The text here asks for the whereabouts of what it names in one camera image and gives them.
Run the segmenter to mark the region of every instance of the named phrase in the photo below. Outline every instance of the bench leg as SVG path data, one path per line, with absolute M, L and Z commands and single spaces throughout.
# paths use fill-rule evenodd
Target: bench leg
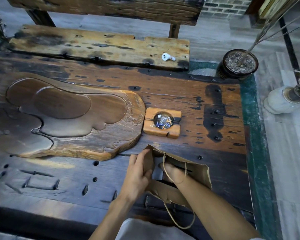
M 26 10 L 27 14 L 31 17 L 36 25 L 44 25 L 49 27 L 55 27 L 48 12 L 40 10 Z
M 179 34 L 180 25 L 170 24 L 169 38 L 177 39 Z

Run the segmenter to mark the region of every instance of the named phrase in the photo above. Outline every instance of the forearm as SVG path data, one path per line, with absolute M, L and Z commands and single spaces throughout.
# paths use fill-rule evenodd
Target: forearm
M 103 221 L 93 232 L 89 240 L 114 240 L 132 205 L 133 202 L 119 195 L 110 204 Z
M 214 240 L 248 240 L 258 232 L 227 201 L 187 176 L 176 184 Z

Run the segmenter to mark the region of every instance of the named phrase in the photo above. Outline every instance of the black floor stripe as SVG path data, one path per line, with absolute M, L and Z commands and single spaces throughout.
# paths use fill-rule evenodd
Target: black floor stripe
M 280 24 L 281 28 L 286 25 L 284 18 L 281 18 L 279 20 L 279 24 Z M 294 48 L 293 48 L 290 36 L 288 34 L 288 29 L 283 28 L 281 30 L 281 32 L 283 34 L 284 42 L 285 42 L 287 50 L 288 50 L 288 55 L 289 55 L 290 62 L 291 62 L 292 68 L 293 68 L 294 76 L 296 77 L 296 82 L 298 84 L 300 84 L 300 67 L 299 67 L 297 57 L 296 57 L 296 53 L 294 52 Z

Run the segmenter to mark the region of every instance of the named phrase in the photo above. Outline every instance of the person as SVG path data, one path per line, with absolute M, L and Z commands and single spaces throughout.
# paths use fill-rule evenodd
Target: person
M 89 240 L 193 240 L 176 227 L 159 226 L 140 219 L 125 220 L 136 200 L 144 193 L 152 171 L 143 171 L 143 159 L 149 149 L 131 155 L 127 174 L 118 197 L 112 201 L 101 224 Z M 192 210 L 214 240 L 259 239 L 257 230 L 223 198 L 198 183 L 184 171 L 164 163 L 166 173 L 175 182 Z

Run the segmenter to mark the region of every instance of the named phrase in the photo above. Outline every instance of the wooden table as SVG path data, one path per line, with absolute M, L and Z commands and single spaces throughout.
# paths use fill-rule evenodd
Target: wooden table
M 133 148 L 107 161 L 68 157 L 25 159 L 0 151 L 0 209 L 5 208 L 9 220 L 15 222 L 10 226 L 12 229 L 22 229 L 23 221 L 14 220 L 19 218 L 58 230 L 66 222 L 67 229 L 71 230 L 62 234 L 61 239 L 75 239 L 77 235 L 73 232 L 88 236 L 120 191 L 129 155 L 139 153 L 148 144 L 207 164 L 212 190 L 251 217 L 240 86 L 235 80 L 0 52 L 0 79 L 10 72 L 30 72 L 67 83 L 132 90 L 142 97 L 147 107 L 182 111 L 178 139 L 142 133 Z M 47 187 L 59 179 L 58 190 L 22 188 L 29 174 L 20 169 L 53 175 L 47 180 L 36 174 L 31 180 Z M 86 185 L 88 192 L 83 195 Z M 171 209 L 182 225 L 191 221 L 192 213 L 186 208 L 172 204 Z M 18 218 L 12 214 L 16 211 Z M 169 220 L 162 202 L 146 194 L 136 202 L 131 214 Z M 190 234 L 203 238 L 198 234 L 201 228 L 197 219 Z M 25 231 L 33 234 L 42 231 L 50 237 L 56 234 L 35 227 Z

